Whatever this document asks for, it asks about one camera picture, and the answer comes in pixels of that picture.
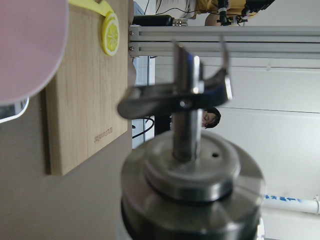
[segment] lemon slice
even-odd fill
[[[119,48],[119,21],[114,12],[109,12],[105,16],[102,25],[102,46],[106,54],[114,56]]]

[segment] stainless steel shaft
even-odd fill
[[[176,94],[201,94],[204,92],[202,64],[178,44],[174,45],[174,85]],[[182,108],[193,103],[181,100]],[[195,161],[200,151],[202,109],[173,114],[173,156],[180,162]]]

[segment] black device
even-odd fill
[[[170,15],[137,15],[133,17],[133,25],[145,27],[187,26],[187,19],[177,19]]]
[[[260,10],[267,9],[275,0],[246,0],[241,15],[235,17],[237,24],[248,21],[249,13],[257,13]],[[218,0],[219,20],[222,26],[229,26],[232,24],[233,17],[227,17],[228,0]]]

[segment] gray wall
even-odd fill
[[[44,97],[0,124],[0,239],[114,240],[131,131],[67,175],[49,175]]]

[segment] white pipe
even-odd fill
[[[320,214],[320,201],[318,196],[313,200],[304,200],[294,197],[264,195],[263,207],[289,211]]]

